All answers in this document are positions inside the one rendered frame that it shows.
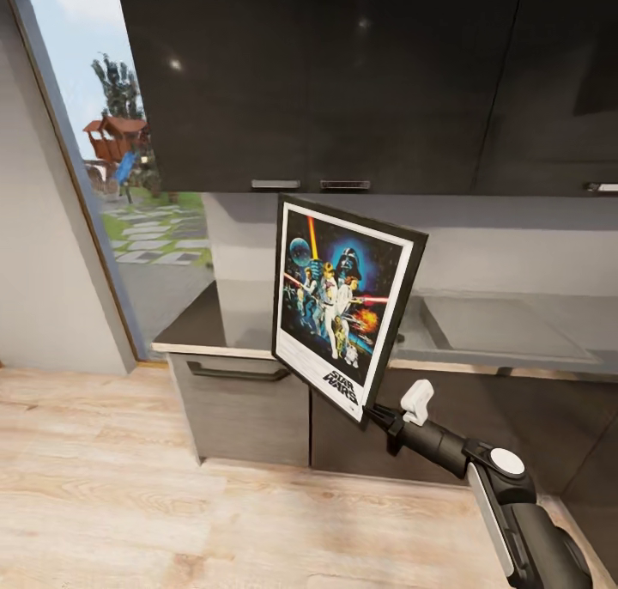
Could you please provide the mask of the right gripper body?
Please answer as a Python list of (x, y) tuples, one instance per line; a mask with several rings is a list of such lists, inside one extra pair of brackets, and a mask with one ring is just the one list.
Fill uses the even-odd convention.
[(402, 414), (388, 429), (386, 451), (396, 457), (402, 446), (405, 445), (437, 464), (440, 444), (447, 429), (429, 419), (422, 426), (412, 421), (404, 421), (405, 412), (407, 410), (402, 410)]

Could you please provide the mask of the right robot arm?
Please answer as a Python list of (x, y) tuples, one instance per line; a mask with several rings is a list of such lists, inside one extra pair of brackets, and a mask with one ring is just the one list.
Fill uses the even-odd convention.
[[(577, 543), (537, 505), (524, 461), (508, 449), (474, 436), (467, 439), (428, 418), (429, 380), (417, 380), (402, 398), (402, 411), (362, 405), (388, 434), (386, 451), (403, 445), (464, 480), (468, 475), (484, 524), (508, 584), (516, 589), (593, 589), (591, 570)], [(476, 453), (481, 446), (485, 451)]]

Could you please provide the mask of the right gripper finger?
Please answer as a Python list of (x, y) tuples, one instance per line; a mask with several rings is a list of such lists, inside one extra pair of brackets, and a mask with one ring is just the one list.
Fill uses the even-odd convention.
[(402, 411), (401, 411), (401, 412), (398, 412), (398, 414), (395, 417), (390, 417), (390, 416), (387, 416), (386, 414), (381, 414), (381, 412), (378, 412), (377, 410), (368, 408), (365, 405), (362, 405), (362, 411), (368, 417), (370, 417), (370, 419), (372, 419), (373, 422), (378, 424), (378, 426), (381, 429), (383, 429), (383, 431), (385, 431), (387, 434), (388, 434), (388, 429), (391, 428), (391, 424), (393, 424), (393, 422), (397, 420), (397, 417), (400, 416), (400, 414), (402, 414)]
[(375, 403), (373, 407), (374, 407), (373, 410), (377, 410), (378, 412), (381, 412), (381, 414), (386, 414), (387, 416), (390, 416), (390, 417), (395, 417), (398, 414), (398, 412), (401, 412), (398, 409), (393, 409), (392, 407), (388, 407), (386, 405), (382, 405), (378, 403)]

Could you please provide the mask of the poster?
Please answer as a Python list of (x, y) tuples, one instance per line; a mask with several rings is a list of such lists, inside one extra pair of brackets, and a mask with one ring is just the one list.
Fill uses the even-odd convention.
[(271, 354), (363, 433), (428, 237), (278, 193)]

